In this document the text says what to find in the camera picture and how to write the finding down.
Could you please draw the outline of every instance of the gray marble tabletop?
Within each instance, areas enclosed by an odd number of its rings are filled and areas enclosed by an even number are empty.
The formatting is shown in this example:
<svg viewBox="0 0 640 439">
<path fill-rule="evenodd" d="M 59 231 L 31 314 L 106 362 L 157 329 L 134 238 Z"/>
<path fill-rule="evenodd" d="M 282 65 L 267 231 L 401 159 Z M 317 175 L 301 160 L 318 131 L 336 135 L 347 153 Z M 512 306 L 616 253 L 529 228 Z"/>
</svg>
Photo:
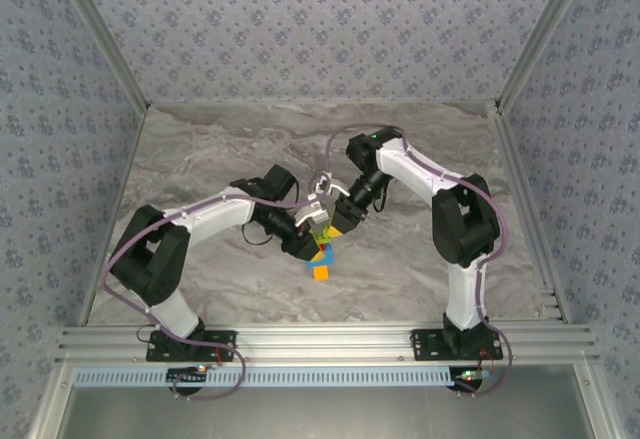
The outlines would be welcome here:
<svg viewBox="0 0 640 439">
<path fill-rule="evenodd" d="M 322 170 L 328 135 L 354 122 L 404 127 L 413 146 L 462 174 L 477 172 L 503 208 L 511 231 L 505 256 L 491 264 L 486 305 L 494 318 L 534 318 L 542 308 L 522 228 L 501 169 L 483 104 L 309 103 L 176 105 L 151 108 L 120 204 L 111 248 L 144 204 L 166 209 L 216 194 L 275 163 L 306 184 Z M 344 134 L 331 151 L 334 177 L 350 184 L 358 170 L 345 156 Z M 247 236 L 264 233 L 249 225 Z M 194 247 L 182 290 L 207 323 L 271 321 L 440 320 L 448 300 L 446 264 L 431 240 L 426 204 L 394 181 L 386 208 L 333 242 L 326 282 L 301 261 L 244 242 L 239 228 Z M 119 291 L 125 289 L 117 284 Z M 143 324 L 144 318 L 99 290 L 91 325 Z"/>
</svg>

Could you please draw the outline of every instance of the blue block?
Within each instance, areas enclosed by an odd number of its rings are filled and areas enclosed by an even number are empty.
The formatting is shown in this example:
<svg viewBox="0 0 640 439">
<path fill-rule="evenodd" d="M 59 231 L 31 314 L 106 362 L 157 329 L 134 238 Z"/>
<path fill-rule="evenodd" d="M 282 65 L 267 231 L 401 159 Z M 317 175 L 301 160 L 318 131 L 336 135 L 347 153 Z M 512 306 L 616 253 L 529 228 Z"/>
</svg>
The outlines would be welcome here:
<svg viewBox="0 0 640 439">
<path fill-rule="evenodd" d="M 329 244 L 326 245 L 324 250 L 324 257 L 319 261 L 307 261 L 307 269 L 312 269 L 317 266 L 332 266 L 333 265 L 333 249 Z"/>
</svg>

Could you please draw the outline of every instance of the blue floral wallpaper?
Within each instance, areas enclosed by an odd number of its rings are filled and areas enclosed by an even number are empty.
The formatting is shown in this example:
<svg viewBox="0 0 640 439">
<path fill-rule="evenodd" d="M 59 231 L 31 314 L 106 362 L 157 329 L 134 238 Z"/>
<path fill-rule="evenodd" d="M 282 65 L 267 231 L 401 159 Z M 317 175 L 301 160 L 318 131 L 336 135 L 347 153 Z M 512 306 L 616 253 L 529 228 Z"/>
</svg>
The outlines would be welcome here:
<svg viewBox="0 0 640 439">
<path fill-rule="evenodd" d="M 94 0 L 150 102 L 496 97 L 546 0 Z"/>
<path fill-rule="evenodd" d="M 0 437 L 77 321 L 138 118 L 69 0 L 0 0 Z"/>
<path fill-rule="evenodd" d="M 575 0 L 508 117 L 576 321 L 640 437 L 640 0 Z"/>
</svg>

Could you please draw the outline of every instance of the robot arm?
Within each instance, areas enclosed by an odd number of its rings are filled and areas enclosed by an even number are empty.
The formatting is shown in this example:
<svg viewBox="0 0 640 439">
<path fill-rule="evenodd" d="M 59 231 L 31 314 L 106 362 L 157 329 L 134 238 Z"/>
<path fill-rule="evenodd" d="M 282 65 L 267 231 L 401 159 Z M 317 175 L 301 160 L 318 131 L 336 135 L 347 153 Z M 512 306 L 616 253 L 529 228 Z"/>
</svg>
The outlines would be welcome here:
<svg viewBox="0 0 640 439">
<path fill-rule="evenodd" d="M 114 265 L 111 273 L 128 289 L 135 292 L 150 312 L 168 330 L 188 337 L 201 328 L 201 321 L 184 300 L 179 289 L 184 261 L 189 248 L 232 226 L 256 221 L 267 234 L 282 240 L 281 249 L 298 259 L 312 260 L 320 248 L 309 231 L 298 228 L 284 209 L 257 204 L 249 196 L 281 201 L 291 190 L 295 178 L 276 165 L 264 178 L 241 179 L 233 182 L 217 196 L 247 196 L 220 200 L 196 213 L 199 204 L 212 198 L 178 209 L 160 211 L 153 206 L 141 207 L 133 215 L 115 251 L 129 239 L 159 219 L 183 211 L 181 217 L 141 239 Z M 157 244 L 155 250 L 149 243 Z"/>
<path fill-rule="evenodd" d="M 367 208 L 391 178 L 396 178 L 418 194 L 429 205 L 433 217 L 433 240 L 440 255 L 448 262 L 449 303 L 444 315 L 445 329 L 464 331 L 481 326 L 475 302 L 478 264 L 493 250 L 500 235 L 497 218 L 491 207 L 474 192 L 445 179 L 460 177 L 427 157 L 412 150 L 422 162 L 442 171 L 428 172 L 405 152 L 401 134 L 384 128 L 349 141 L 347 156 L 362 171 L 349 189 L 341 195 L 331 218 L 329 234 L 340 236 L 354 229 L 367 215 Z M 489 192 L 486 181 L 477 174 L 464 178 Z M 483 278 L 484 268 L 480 271 Z M 484 280 L 481 307 L 484 311 Z"/>
</svg>

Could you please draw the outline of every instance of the orange block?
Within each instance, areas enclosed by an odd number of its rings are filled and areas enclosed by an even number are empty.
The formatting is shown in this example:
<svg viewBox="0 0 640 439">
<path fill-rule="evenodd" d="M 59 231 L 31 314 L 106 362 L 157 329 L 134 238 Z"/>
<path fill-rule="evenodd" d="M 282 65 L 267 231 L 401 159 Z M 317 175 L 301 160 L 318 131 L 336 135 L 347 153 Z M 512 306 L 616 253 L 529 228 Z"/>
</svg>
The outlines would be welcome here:
<svg viewBox="0 0 640 439">
<path fill-rule="evenodd" d="M 329 279 L 329 266 L 314 267 L 313 278 L 316 281 L 326 281 L 327 279 Z"/>
</svg>

